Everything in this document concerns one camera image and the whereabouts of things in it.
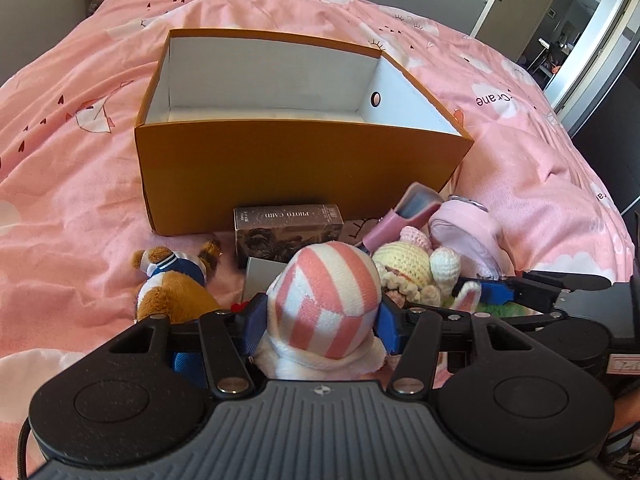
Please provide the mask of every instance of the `pink and white striped hat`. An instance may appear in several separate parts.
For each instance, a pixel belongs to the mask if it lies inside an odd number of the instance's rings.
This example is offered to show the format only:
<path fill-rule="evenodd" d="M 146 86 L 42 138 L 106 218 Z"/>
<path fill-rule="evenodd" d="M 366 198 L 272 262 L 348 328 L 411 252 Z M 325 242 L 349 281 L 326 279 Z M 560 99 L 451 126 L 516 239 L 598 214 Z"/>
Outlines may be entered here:
<path fill-rule="evenodd" d="M 341 242 L 299 250 L 267 291 L 267 333 L 254 354 L 267 377 L 354 380 L 386 352 L 372 328 L 381 300 L 373 261 Z"/>

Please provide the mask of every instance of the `yellow crochet hat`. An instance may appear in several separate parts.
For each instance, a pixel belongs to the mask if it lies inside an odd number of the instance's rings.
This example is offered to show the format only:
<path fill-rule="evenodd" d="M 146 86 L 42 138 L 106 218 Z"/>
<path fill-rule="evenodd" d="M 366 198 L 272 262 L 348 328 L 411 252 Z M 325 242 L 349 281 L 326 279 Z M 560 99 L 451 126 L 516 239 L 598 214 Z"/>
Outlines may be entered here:
<path fill-rule="evenodd" d="M 372 259 L 376 264 L 402 274 L 420 288 L 433 281 L 429 255 L 413 243 L 400 241 L 383 245 Z"/>

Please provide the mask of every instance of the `brown teddy bear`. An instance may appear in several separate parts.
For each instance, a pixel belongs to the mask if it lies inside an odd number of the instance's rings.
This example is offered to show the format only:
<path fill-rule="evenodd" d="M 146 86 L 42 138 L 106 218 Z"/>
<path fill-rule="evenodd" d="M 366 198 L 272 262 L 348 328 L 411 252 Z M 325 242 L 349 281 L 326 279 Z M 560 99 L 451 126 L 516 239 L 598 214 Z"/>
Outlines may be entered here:
<path fill-rule="evenodd" d="M 146 273 L 140 288 L 136 319 L 165 314 L 170 322 L 184 323 L 221 307 L 206 289 L 220 257 L 220 242 L 214 238 L 191 256 L 166 247 L 137 251 L 133 267 Z"/>

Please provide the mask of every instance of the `pink blanket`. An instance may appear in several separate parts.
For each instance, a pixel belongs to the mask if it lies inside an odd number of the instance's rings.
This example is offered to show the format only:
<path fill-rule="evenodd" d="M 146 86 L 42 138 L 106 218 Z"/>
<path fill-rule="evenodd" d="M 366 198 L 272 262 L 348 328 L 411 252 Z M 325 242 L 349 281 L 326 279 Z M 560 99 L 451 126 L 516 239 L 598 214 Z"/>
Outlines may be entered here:
<path fill-rule="evenodd" d="M 450 187 L 502 222 L 517 269 L 631 275 L 632 243 L 604 185 L 530 76 L 478 41 L 362 0 L 106 0 L 0 89 L 4 480 L 16 475 L 32 393 L 132 323 L 143 281 L 132 252 L 194 251 L 206 238 L 150 232 L 134 146 L 143 93 L 167 31 L 179 27 L 279 30 L 386 50 L 476 140 Z M 224 241 L 210 290 L 229 304 L 242 277 Z M 40 460 L 33 442 L 29 457 L 31 467 Z"/>

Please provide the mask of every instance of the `pink stripe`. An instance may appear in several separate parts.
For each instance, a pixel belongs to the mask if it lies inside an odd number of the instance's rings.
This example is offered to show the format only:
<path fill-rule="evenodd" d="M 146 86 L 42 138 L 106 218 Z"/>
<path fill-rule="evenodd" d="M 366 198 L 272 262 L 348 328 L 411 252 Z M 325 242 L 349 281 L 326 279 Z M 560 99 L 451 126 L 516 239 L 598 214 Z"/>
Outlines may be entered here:
<path fill-rule="evenodd" d="M 345 317 L 340 322 L 340 327 L 334 336 L 334 342 L 324 354 L 329 359 L 342 359 L 358 333 L 362 324 L 361 317 Z"/>
<path fill-rule="evenodd" d="M 282 322 L 282 310 L 284 308 L 284 302 L 287 301 L 287 295 L 289 294 L 291 283 L 293 283 L 295 272 L 295 265 L 292 265 L 289 267 L 289 269 L 287 269 L 287 273 L 284 275 L 284 278 L 278 290 L 278 294 L 276 296 L 276 319 L 278 320 L 278 324 Z"/>
<path fill-rule="evenodd" d="M 334 280 L 313 249 L 303 249 L 298 253 L 298 267 L 306 277 L 318 309 L 325 308 L 331 312 L 343 314 L 342 301 L 335 288 Z"/>
<path fill-rule="evenodd" d="M 321 309 L 318 308 L 316 302 L 305 296 L 300 305 L 298 311 L 298 317 L 291 329 L 291 337 L 289 338 L 289 345 L 294 348 L 300 348 L 301 350 L 307 350 L 311 338 L 314 336 L 314 330 L 318 324 L 318 318 L 320 317 Z"/>
<path fill-rule="evenodd" d="M 341 244 L 340 242 L 329 242 L 328 244 L 331 245 L 338 254 L 340 254 L 358 283 L 360 295 L 362 296 L 364 312 L 376 309 L 380 302 L 381 291 L 380 286 L 375 282 L 371 275 L 371 270 L 354 252 L 354 249 L 351 246 Z"/>

